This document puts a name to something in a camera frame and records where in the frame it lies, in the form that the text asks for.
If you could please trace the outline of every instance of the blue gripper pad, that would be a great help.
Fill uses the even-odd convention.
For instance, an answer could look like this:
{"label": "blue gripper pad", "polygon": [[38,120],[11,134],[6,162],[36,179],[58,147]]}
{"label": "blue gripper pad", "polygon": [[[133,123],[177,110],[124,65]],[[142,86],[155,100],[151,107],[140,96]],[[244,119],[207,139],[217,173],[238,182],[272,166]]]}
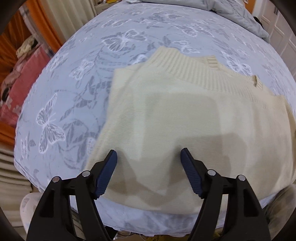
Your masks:
{"label": "blue gripper pad", "polygon": [[109,159],[106,161],[99,177],[96,180],[96,195],[103,195],[106,191],[108,183],[117,164],[117,153],[113,151]]}
{"label": "blue gripper pad", "polygon": [[194,167],[192,161],[195,161],[193,158],[190,158],[186,151],[183,149],[181,151],[181,163],[185,170],[185,173],[188,177],[192,190],[199,197],[202,195],[202,179],[198,174],[196,168]]}

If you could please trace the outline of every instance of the knit garment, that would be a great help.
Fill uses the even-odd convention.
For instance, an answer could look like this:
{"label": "knit garment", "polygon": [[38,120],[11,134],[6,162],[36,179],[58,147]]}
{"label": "knit garment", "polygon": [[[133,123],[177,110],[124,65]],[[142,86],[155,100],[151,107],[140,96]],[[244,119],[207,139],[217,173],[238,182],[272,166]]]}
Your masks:
{"label": "knit garment", "polygon": [[[283,96],[215,57],[160,47],[143,64],[114,72],[106,123],[86,169],[110,149],[118,164],[104,194],[114,202],[171,214],[200,211],[180,162],[192,156],[220,175],[243,174],[259,200],[295,180],[295,120]],[[225,212],[227,197],[221,211]]]}

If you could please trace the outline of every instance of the orange curtain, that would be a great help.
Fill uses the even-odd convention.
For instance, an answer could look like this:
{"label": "orange curtain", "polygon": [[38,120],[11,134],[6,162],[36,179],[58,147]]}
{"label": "orange curtain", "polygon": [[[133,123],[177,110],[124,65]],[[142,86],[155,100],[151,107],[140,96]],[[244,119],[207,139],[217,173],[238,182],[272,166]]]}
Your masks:
{"label": "orange curtain", "polygon": [[0,142],[15,145],[15,129],[3,122],[0,122]]}
{"label": "orange curtain", "polygon": [[31,35],[17,11],[0,35],[0,84],[17,62],[15,52]]}
{"label": "orange curtain", "polygon": [[26,5],[41,35],[56,53],[63,44],[57,32],[51,25],[40,0],[27,0]]}

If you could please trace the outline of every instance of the bed sheet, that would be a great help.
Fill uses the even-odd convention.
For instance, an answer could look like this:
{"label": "bed sheet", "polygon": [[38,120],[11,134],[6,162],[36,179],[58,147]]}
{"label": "bed sheet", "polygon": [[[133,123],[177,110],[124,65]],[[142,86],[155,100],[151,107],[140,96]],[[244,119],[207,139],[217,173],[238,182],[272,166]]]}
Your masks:
{"label": "bed sheet", "polygon": [[[16,128],[16,168],[39,190],[56,175],[76,177],[105,123],[114,69],[146,61],[162,45],[188,56],[215,55],[236,72],[258,75],[295,115],[296,83],[264,40],[213,12],[121,2],[77,31],[33,85]],[[73,198],[71,205],[77,209]],[[146,235],[182,236],[197,217],[137,210],[103,196],[96,205],[105,225]]]}

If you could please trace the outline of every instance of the metal pin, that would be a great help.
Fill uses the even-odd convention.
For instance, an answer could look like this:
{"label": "metal pin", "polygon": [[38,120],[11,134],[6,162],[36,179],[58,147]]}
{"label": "metal pin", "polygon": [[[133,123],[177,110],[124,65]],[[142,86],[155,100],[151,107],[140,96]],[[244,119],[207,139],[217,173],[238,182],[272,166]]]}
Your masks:
{"label": "metal pin", "polygon": [[82,173],[82,176],[84,176],[84,177],[88,177],[90,174],[91,174],[90,171],[84,171],[84,172]]}
{"label": "metal pin", "polygon": [[54,178],[52,179],[52,181],[53,181],[54,183],[58,182],[58,181],[59,181],[59,177],[54,177]]}
{"label": "metal pin", "polygon": [[216,175],[216,172],[214,170],[208,170],[207,173],[210,175],[210,176],[215,176]]}
{"label": "metal pin", "polygon": [[245,180],[246,180],[246,177],[245,177],[244,175],[239,175],[239,179],[240,179],[241,181],[245,181]]}

